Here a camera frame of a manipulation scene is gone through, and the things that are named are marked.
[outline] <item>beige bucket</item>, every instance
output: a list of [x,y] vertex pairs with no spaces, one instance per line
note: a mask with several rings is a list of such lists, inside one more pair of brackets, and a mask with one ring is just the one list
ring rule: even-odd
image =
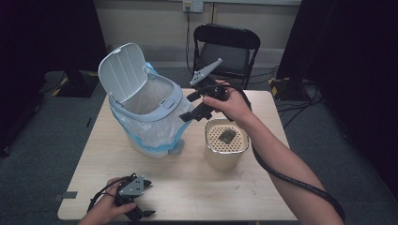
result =
[[207,163],[220,171],[234,168],[240,157],[249,148],[249,138],[246,132],[235,122],[230,122],[226,118],[208,121],[205,136]]

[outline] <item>hand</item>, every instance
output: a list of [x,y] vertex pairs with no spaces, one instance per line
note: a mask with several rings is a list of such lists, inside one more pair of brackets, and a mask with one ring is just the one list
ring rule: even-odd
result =
[[246,104],[243,96],[234,88],[226,88],[226,101],[217,100],[214,97],[203,97],[203,102],[216,109],[216,112],[222,111],[229,118],[235,120],[238,126],[242,126],[244,121],[253,115],[252,111]]
[[[111,179],[107,184],[111,184],[118,177]],[[94,207],[82,218],[80,225],[91,224],[107,224],[111,222],[116,216],[124,214],[135,208],[136,204],[128,203],[121,206],[115,205],[115,196],[120,182],[116,183],[105,190],[105,194],[99,199]]]

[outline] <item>wooden tabletop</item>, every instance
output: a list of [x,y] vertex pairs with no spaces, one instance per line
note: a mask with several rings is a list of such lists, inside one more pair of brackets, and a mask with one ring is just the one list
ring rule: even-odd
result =
[[[183,89],[184,96],[191,92],[192,89]],[[245,93],[254,113],[288,146],[270,92]],[[223,114],[213,113],[213,118],[218,117]],[[156,210],[156,214],[142,221],[296,220],[267,172],[256,162],[251,147],[229,172],[208,165],[206,124],[206,119],[191,122],[182,135],[185,145],[178,155],[146,157],[131,147],[106,98],[69,184],[68,191],[78,192],[76,199],[63,200],[59,218],[81,219],[90,199],[109,179],[137,173],[150,180],[152,186],[135,201],[142,210]],[[123,215],[116,220],[128,218]]]

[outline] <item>wall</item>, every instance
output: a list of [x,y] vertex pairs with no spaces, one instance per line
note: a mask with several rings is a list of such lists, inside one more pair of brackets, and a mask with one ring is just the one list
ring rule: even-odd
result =
[[[162,67],[186,65],[188,17],[181,1],[95,1],[105,43],[110,48],[134,42],[146,61]],[[250,29],[261,41],[255,65],[276,66],[299,10],[298,4],[267,5],[204,3],[203,13],[190,14],[190,56],[193,30],[203,23],[219,23]]]

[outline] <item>person's arm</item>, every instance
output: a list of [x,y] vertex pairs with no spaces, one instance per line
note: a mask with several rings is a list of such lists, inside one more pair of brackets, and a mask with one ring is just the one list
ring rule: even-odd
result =
[[[227,88],[227,94],[226,101],[203,97],[203,102],[235,120],[237,125],[247,132],[257,153],[269,167],[324,190],[314,172],[252,113],[237,90]],[[333,206],[324,199],[273,175],[270,177],[301,224],[344,224]]]
[[[108,181],[111,184],[117,178]],[[115,205],[115,195],[117,187],[120,185],[116,183],[105,190],[105,194],[99,199],[94,207],[80,220],[79,225],[100,225],[111,222],[116,216],[127,213],[135,208],[135,203],[123,204],[121,206]]]

